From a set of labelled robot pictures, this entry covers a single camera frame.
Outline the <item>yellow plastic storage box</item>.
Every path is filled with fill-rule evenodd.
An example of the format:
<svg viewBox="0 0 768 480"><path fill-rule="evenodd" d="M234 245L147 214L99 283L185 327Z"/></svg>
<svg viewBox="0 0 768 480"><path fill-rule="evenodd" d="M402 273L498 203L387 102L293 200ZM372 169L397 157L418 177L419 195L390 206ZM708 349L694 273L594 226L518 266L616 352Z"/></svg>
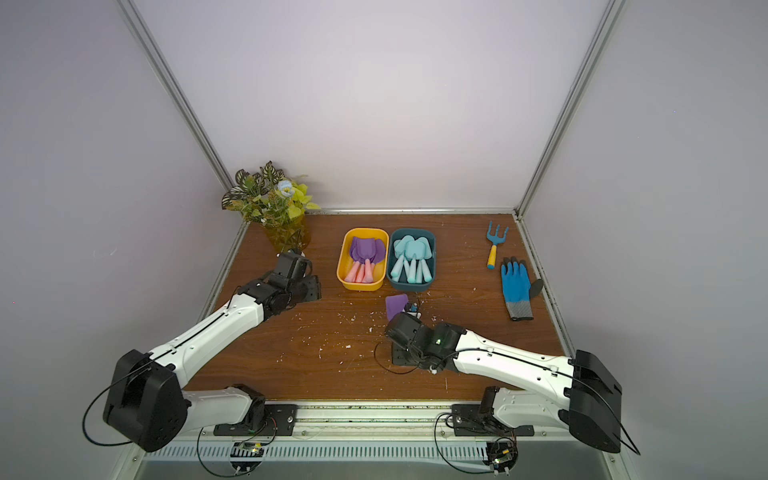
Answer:
<svg viewBox="0 0 768 480"><path fill-rule="evenodd" d="M345 276L347 275L348 271L352 267L354 261L349 255L350 250L350 244L352 242L352 239L357 236L360 238L378 238L384 241L387 245L387 249L389 247L389 234L382 229L378 228L353 228L349 230L344 237L344 240L342 242L342 248L336 268L336 277L339 280L339 282L350 291L360 291L360 292L372 292L378 290L384 283L384 280L387 276L387 261L389 259L389 254L387 252L386 260L382 261L380 264L375 266L374 269L374 282L370 284L363 284L363 283L347 283L344 281Z"/></svg>

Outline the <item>dark teal storage box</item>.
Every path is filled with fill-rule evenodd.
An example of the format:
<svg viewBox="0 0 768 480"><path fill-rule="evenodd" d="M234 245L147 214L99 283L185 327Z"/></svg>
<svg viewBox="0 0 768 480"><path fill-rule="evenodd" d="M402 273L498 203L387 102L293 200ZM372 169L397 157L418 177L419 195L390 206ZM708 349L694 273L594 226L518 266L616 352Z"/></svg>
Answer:
<svg viewBox="0 0 768 480"><path fill-rule="evenodd" d="M386 278L399 291L420 293L436 277L436 237L424 229L396 230L389 243Z"/></svg>

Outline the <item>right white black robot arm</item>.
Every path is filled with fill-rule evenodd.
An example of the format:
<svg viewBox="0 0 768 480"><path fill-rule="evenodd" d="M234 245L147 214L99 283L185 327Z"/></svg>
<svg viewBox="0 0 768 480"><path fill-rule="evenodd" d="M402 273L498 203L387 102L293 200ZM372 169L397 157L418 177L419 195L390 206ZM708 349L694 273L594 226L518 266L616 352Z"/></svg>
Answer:
<svg viewBox="0 0 768 480"><path fill-rule="evenodd" d="M494 392L484 398L484 414L498 424L566 428L580 442L608 453L632 445L621 422L622 387L590 352L567 357L525 351L458 325L431 328L407 313L393 317L385 335L408 365L433 374L449 370L486 377L544 400L538 413L517 413L510 391Z"/></svg>

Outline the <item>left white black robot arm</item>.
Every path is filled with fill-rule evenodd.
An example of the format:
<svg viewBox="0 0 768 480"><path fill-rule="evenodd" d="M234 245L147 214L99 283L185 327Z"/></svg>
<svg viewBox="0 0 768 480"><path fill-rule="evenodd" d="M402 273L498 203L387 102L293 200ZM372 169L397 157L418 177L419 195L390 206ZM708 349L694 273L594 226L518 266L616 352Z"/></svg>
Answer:
<svg viewBox="0 0 768 480"><path fill-rule="evenodd" d="M186 389L196 373L245 333L301 303L321 297L312 263L295 251L280 253L273 270L235 289L209 317L147 353L131 350L117 362L107 389L104 422L146 452L178 434L232 425L258 432L265 397L251 387Z"/></svg>

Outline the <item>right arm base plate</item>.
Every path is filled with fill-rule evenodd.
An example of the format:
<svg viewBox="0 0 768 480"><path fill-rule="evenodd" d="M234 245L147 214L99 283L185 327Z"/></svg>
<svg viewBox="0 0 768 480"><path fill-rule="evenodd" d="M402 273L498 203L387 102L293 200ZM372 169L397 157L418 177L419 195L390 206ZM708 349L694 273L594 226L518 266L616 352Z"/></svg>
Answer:
<svg viewBox="0 0 768 480"><path fill-rule="evenodd" d="M532 425L509 427L497 420L490 409L479 404L458 403L451 406L447 424L456 436L533 437Z"/></svg>

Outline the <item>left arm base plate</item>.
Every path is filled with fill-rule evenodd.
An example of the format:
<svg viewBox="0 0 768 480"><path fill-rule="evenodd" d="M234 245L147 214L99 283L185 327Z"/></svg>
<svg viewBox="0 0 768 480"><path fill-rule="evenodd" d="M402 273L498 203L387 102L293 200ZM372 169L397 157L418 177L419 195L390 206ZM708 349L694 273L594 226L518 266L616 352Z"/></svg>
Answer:
<svg viewBox="0 0 768 480"><path fill-rule="evenodd" d="M296 404L259 404L252 406L244 419L233 424L217 424L215 436L291 436L297 420Z"/></svg>

